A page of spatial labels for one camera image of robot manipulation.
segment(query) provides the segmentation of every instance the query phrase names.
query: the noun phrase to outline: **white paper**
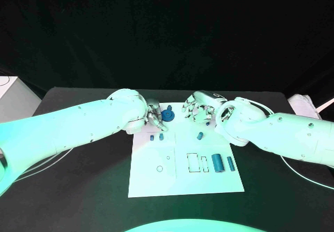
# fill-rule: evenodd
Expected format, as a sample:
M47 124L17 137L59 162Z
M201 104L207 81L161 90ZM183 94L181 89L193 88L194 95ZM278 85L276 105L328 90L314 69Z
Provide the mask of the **white paper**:
M147 123L142 131L134 134L128 197L243 192L230 144L213 130L214 120L209 126L191 122L184 118L187 111L181 112L183 102L160 103L161 111L168 105L175 114L173 121L162 122L168 131L161 131ZM201 140L197 139L198 132L203 132ZM197 154L200 172L188 171L187 154L191 153ZM224 165L222 173L214 172L211 163L211 155L216 153L222 155ZM233 172L227 156L233 160Z

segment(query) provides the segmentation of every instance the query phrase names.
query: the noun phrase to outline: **blue object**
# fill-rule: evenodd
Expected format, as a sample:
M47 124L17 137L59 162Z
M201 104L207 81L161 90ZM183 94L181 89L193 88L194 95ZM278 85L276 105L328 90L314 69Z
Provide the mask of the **blue object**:
M227 157L227 161L229 161L229 169L230 169L232 171L234 171L234 165L233 165L233 161L232 161L230 156Z
M213 166L214 166L214 171L217 173L224 171L224 166L223 166L223 161L222 161L222 157L220 154L213 154L211 155L211 162L213 162Z
M171 111L171 105L168 105L167 109L161 112L161 116L164 122L170 122L174 119L175 115Z
M197 139L201 140L203 132L198 133Z

